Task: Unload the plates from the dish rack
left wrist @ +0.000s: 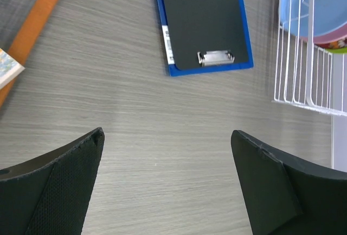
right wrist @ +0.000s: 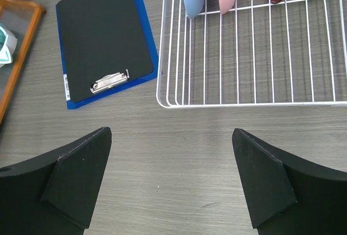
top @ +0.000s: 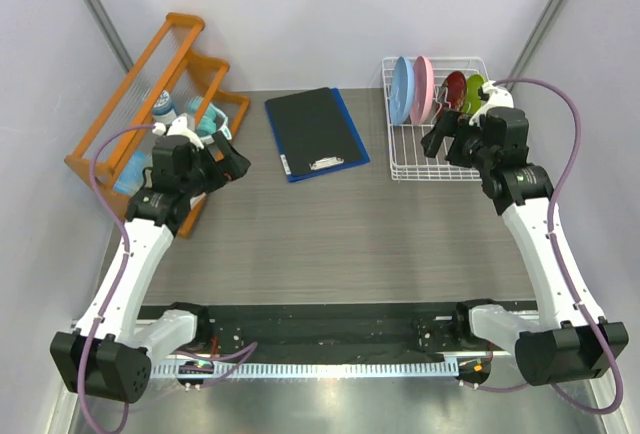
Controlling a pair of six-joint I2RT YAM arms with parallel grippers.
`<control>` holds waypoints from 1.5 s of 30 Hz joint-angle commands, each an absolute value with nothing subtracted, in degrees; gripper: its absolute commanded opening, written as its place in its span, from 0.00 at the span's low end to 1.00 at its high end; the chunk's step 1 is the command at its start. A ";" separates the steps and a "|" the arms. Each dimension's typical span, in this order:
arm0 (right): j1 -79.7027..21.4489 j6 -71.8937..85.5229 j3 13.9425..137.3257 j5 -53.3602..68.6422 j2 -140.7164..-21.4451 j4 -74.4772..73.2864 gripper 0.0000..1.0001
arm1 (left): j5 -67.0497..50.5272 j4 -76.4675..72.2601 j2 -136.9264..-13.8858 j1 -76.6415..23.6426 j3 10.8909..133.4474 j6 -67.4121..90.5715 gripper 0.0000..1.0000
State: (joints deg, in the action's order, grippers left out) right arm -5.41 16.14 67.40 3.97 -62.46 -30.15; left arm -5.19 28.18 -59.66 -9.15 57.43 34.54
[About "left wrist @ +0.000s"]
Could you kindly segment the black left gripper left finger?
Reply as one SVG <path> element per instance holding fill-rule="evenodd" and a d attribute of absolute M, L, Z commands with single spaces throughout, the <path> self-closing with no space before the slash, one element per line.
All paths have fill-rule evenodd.
<path fill-rule="evenodd" d="M 1 169 L 1 234 L 81 234 L 104 141 L 99 127 Z"/>

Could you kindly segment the light blue plate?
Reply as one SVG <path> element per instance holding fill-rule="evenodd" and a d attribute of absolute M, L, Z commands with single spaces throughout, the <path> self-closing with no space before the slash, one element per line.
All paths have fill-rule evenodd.
<path fill-rule="evenodd" d="M 295 36 L 309 35 L 310 0 L 281 0 L 283 28 Z M 314 0 L 313 35 L 321 37 L 346 25 L 346 0 Z"/>

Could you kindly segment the pink plate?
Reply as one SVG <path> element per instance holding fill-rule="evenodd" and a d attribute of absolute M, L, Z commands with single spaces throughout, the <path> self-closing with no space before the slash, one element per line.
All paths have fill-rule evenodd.
<path fill-rule="evenodd" d="M 313 42 L 314 44 L 327 44 L 327 43 L 335 42 L 342 38 L 345 38 L 346 33 L 347 33 L 347 24 L 325 35 L 314 36 Z"/>

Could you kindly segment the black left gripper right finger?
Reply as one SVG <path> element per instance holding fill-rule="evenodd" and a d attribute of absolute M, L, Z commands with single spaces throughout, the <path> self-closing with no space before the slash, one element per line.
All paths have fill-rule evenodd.
<path fill-rule="evenodd" d="M 253 234 L 346 234 L 346 173 L 235 130 L 233 158 Z"/>

